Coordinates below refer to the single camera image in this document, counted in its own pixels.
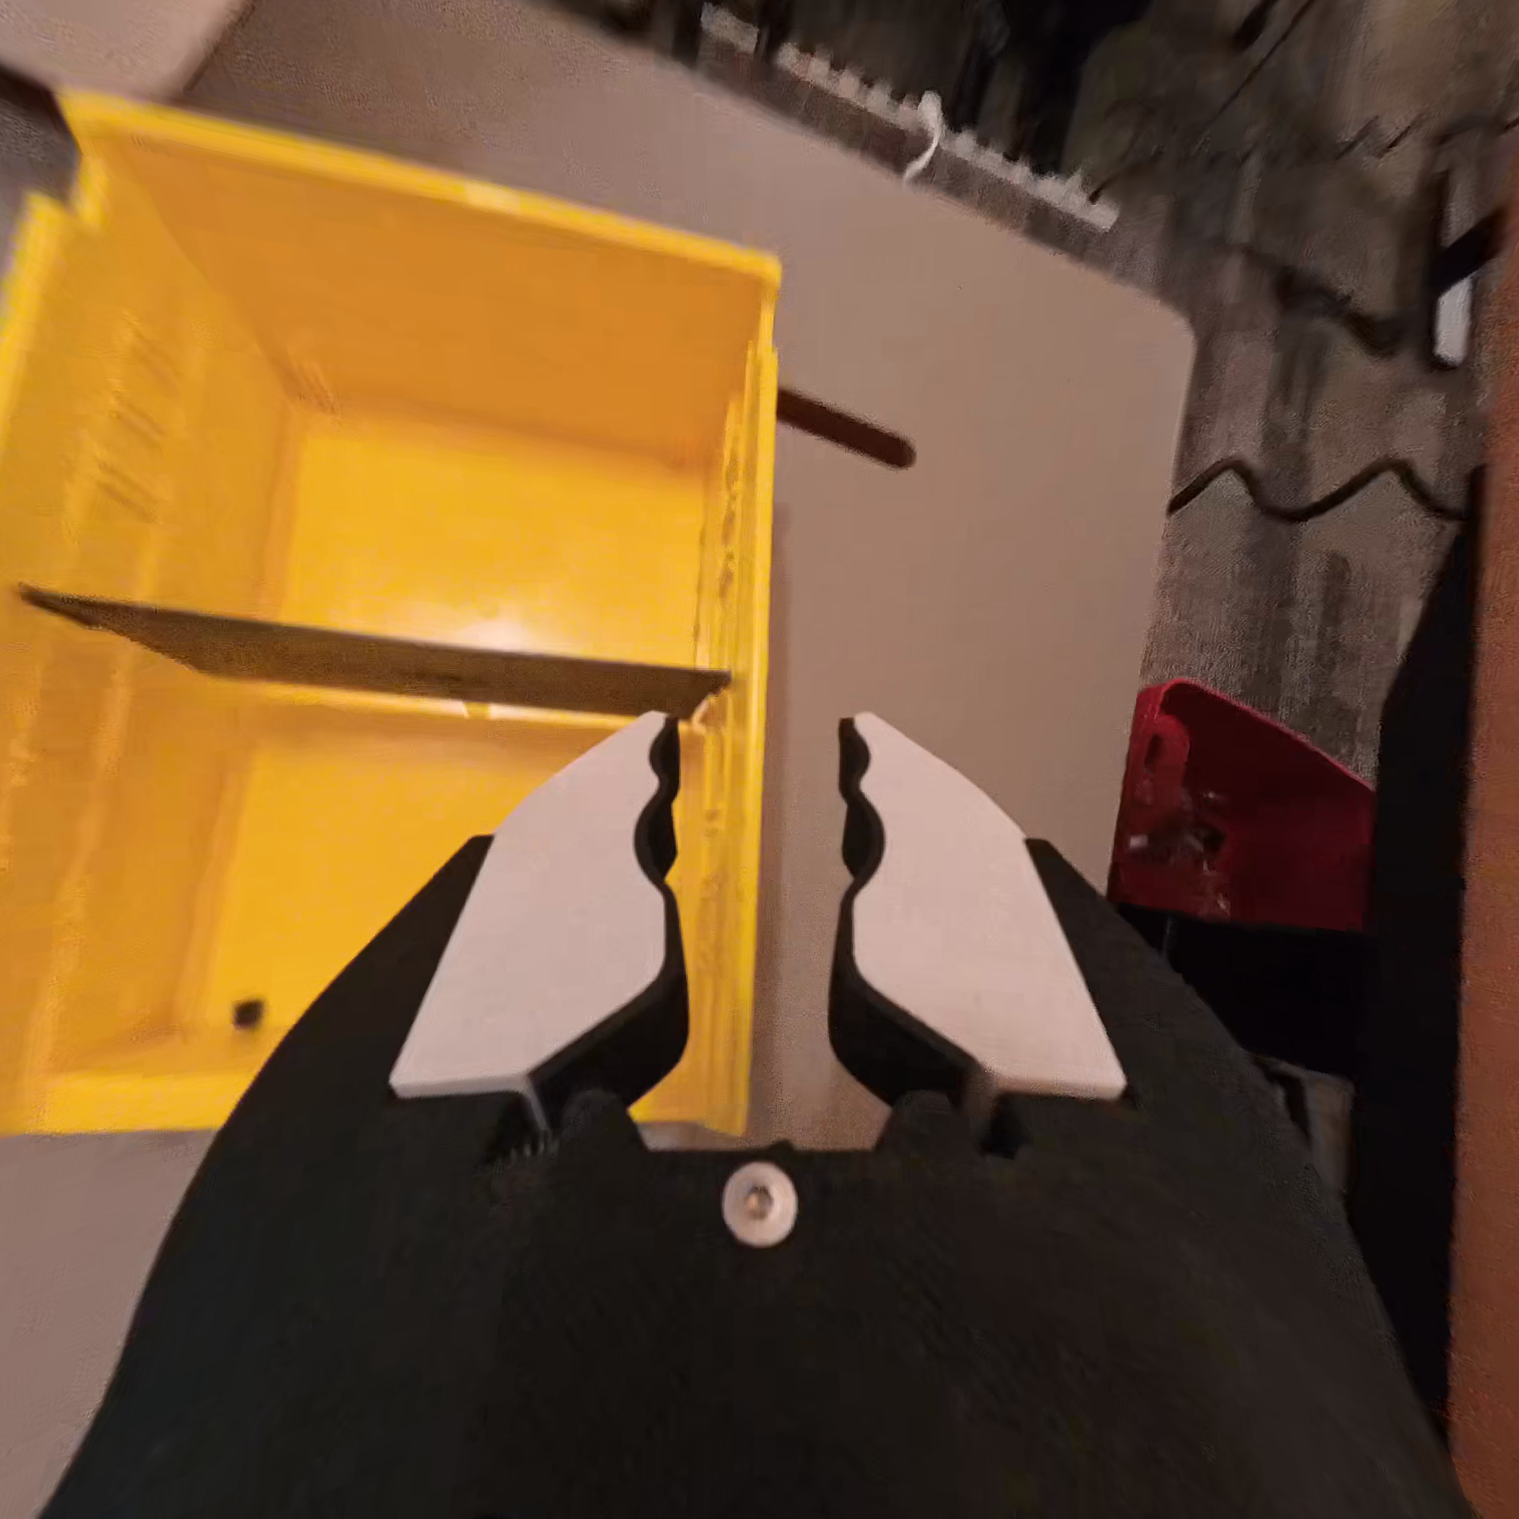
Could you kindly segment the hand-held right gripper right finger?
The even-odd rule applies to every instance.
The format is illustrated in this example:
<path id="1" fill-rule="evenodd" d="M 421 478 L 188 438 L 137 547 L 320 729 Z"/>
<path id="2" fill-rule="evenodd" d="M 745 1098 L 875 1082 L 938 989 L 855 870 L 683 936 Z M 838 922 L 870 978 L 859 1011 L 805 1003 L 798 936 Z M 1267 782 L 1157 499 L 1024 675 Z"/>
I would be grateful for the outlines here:
<path id="1" fill-rule="evenodd" d="M 843 870 L 826 989 L 840 1069 L 989 1120 L 1012 1094 L 1115 1102 L 1127 1071 L 1028 833 L 960 767 L 861 709 L 838 725 Z"/>

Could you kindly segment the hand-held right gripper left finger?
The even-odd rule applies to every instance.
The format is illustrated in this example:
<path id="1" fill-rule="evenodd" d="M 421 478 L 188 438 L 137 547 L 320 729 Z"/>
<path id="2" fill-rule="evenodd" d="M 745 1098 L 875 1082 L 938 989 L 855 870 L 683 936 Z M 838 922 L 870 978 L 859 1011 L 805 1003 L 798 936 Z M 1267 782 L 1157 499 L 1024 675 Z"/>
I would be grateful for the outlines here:
<path id="1" fill-rule="evenodd" d="M 689 1042 L 669 885 L 677 720 L 651 709 L 545 779 L 490 833 L 390 1094 L 520 1098 L 564 1120 L 581 1094 L 636 1107 Z"/>

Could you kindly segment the yellow plastic bin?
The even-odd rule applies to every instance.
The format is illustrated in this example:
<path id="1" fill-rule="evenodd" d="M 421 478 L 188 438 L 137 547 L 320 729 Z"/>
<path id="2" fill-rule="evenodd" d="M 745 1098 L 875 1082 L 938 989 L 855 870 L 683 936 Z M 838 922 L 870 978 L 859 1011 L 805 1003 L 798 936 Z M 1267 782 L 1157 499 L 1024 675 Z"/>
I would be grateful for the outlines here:
<path id="1" fill-rule="evenodd" d="M 781 264 L 62 99 L 5 278 L 5 1131 L 217 1129 L 467 835 L 621 719 L 227 680 L 17 600 L 730 671 L 683 720 L 693 1025 L 751 1107 Z"/>

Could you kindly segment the dark red bin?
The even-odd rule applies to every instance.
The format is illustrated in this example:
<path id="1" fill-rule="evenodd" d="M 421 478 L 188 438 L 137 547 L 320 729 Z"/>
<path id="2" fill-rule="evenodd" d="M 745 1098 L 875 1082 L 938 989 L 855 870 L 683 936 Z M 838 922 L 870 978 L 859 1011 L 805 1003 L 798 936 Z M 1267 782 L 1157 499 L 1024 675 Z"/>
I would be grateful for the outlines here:
<path id="1" fill-rule="evenodd" d="M 1115 812 L 1117 904 L 1357 935 L 1378 788 L 1295 729 L 1191 678 L 1138 691 Z"/>

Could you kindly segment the grey desk with wood edge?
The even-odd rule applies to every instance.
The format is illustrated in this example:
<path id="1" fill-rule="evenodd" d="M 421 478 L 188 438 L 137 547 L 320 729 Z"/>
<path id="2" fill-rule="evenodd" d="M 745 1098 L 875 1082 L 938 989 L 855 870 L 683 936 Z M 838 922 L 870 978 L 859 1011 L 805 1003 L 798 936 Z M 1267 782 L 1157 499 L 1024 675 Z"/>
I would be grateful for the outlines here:
<path id="1" fill-rule="evenodd" d="M 1452 1451 L 1476 1514 L 1519 1510 L 1519 253 L 1510 170 L 1473 600 Z"/>

